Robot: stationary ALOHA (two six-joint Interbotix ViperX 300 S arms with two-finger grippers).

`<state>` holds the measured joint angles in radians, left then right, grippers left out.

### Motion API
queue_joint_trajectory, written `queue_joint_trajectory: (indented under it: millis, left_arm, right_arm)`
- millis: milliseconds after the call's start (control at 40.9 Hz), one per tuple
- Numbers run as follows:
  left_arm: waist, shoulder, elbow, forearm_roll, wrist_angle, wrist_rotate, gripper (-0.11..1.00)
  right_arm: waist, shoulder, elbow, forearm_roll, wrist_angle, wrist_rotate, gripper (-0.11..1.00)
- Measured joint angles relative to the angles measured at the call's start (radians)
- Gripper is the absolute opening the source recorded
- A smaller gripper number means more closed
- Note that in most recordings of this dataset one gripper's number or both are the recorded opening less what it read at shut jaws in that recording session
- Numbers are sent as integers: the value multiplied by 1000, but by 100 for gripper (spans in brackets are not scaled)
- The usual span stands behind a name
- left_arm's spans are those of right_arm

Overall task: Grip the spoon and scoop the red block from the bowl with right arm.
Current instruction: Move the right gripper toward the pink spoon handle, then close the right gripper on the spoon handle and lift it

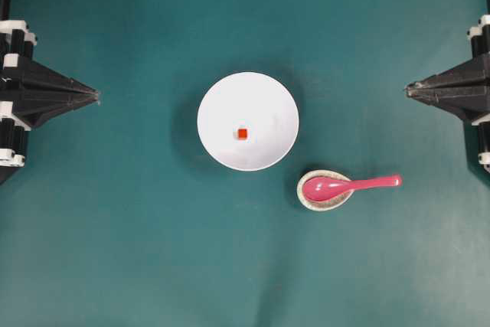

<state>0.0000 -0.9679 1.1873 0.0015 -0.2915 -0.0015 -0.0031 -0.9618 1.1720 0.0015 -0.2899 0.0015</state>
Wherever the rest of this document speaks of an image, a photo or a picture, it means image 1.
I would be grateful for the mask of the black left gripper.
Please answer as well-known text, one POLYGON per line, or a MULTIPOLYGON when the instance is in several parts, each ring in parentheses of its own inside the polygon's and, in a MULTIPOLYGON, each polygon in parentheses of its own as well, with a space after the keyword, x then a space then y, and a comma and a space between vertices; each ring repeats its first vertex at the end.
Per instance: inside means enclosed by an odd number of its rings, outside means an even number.
POLYGON ((1 183, 25 166, 32 129, 54 117, 99 102, 97 90, 32 60, 37 41, 25 20, 1 22, 1 183), (23 101, 23 83, 85 95, 72 96, 63 102, 23 101))

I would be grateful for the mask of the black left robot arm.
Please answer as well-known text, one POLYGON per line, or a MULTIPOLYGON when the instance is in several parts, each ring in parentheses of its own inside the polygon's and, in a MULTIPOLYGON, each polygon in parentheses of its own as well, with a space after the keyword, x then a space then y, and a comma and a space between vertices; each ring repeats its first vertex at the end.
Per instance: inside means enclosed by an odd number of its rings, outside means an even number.
POLYGON ((29 132, 99 101, 99 92, 34 61, 38 38, 24 20, 9 18, 1 0, 1 182, 25 166, 29 132))

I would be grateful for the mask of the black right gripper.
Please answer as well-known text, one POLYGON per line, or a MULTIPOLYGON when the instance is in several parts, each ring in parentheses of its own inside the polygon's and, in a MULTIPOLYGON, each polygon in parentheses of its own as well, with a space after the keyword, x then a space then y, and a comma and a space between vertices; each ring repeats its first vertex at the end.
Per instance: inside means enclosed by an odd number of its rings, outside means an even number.
POLYGON ((465 122, 467 139, 473 138, 471 153, 485 172, 489 172, 489 14, 484 14, 476 26, 467 31, 472 59, 440 74, 434 74, 405 87, 407 94, 418 90, 474 87, 480 92, 473 96, 409 96, 408 98, 434 106, 465 122))

